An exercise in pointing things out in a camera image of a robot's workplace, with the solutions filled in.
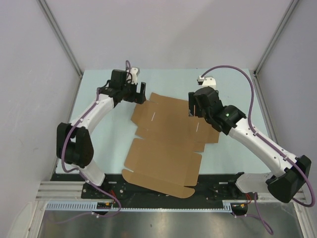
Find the brown cardboard box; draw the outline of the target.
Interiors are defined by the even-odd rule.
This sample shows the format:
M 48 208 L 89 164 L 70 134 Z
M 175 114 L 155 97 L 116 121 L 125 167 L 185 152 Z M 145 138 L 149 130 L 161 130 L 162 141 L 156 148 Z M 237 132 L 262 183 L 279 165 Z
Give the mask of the brown cardboard box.
M 158 181 L 195 186 L 206 144 L 219 141 L 219 132 L 203 118 L 190 117 L 188 101 L 152 93 L 137 104 L 131 121 L 137 126 L 122 176 L 141 186 Z M 179 198 L 193 192 L 172 192 Z

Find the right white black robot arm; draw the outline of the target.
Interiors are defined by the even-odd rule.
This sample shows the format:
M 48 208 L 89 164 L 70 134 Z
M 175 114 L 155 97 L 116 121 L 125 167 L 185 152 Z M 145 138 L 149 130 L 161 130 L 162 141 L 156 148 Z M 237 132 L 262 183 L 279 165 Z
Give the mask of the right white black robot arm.
M 203 118 L 216 131 L 243 144 L 268 168 L 269 173 L 240 173 L 229 185 L 229 195 L 240 199 L 246 193 L 270 193 L 283 203 L 294 199 L 308 180 L 311 160 L 298 157 L 281 148 L 249 122 L 249 118 L 236 106 L 224 106 L 218 91 L 203 87 L 188 94 L 189 116 Z

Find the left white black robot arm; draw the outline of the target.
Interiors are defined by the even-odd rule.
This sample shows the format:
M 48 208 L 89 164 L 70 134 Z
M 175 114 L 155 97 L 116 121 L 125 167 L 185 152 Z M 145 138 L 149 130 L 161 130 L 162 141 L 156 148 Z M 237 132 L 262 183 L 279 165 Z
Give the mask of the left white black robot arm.
M 143 104 L 146 83 L 138 83 L 140 69 L 114 69 L 111 78 L 96 89 L 90 106 L 71 123 L 60 123 L 56 130 L 56 155 L 64 172 L 80 172 L 86 182 L 93 184 L 92 192 L 98 198 L 109 194 L 106 175 L 93 159 L 91 134 L 99 122 L 121 101 Z

